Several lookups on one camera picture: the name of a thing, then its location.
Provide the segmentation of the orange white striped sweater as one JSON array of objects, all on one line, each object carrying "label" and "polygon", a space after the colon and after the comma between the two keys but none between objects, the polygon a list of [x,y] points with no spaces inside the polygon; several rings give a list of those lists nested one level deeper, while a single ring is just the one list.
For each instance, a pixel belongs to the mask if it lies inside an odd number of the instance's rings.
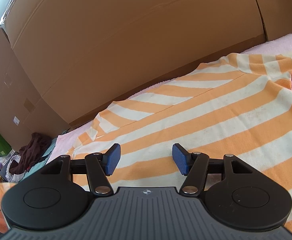
[{"label": "orange white striped sweater", "polygon": [[[212,158],[234,154],[292,197],[292,51],[229,54],[193,72],[113,102],[98,113],[66,154],[82,159],[120,144],[110,177],[120,186],[175,186],[183,178],[172,146]],[[292,232],[292,211],[286,222]]]}]

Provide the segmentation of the pink terry towel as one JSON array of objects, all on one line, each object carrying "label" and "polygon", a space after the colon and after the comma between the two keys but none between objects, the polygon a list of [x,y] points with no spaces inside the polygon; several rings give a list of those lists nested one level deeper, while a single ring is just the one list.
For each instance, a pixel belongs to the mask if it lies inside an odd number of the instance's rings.
[{"label": "pink terry towel", "polygon": [[[254,46],[242,52],[243,54],[280,54],[284,52],[292,51],[292,34],[288,34],[273,41],[268,41],[263,44]],[[59,135],[55,139],[55,147],[52,150],[47,164],[60,155],[66,154],[66,152],[74,145],[77,137],[84,133],[92,121],[76,128],[74,131],[68,132],[63,135]]]}]

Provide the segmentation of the dark brown garment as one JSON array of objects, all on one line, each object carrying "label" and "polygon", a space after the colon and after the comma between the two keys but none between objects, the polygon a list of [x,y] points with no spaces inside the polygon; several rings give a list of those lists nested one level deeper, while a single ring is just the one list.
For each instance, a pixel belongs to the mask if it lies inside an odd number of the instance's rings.
[{"label": "dark brown garment", "polygon": [[52,138],[42,133],[32,133],[30,142],[22,146],[15,155],[19,162],[12,161],[8,168],[10,174],[22,174],[38,163],[40,158],[50,147]]}]

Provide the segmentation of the left cardboard box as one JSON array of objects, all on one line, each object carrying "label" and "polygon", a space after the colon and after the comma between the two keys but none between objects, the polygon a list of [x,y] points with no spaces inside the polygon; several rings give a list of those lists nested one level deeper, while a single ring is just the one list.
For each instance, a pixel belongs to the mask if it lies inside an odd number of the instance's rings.
[{"label": "left cardboard box", "polygon": [[69,129],[42,99],[0,28],[0,134],[14,150],[27,145],[34,132],[55,138]]}]

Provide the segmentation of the large centre cardboard box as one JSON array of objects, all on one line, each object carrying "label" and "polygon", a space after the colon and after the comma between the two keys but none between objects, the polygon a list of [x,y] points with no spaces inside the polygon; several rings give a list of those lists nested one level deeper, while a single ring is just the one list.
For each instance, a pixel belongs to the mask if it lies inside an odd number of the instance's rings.
[{"label": "large centre cardboard box", "polygon": [[256,0],[13,0],[4,27],[66,122],[205,56],[264,40]]}]

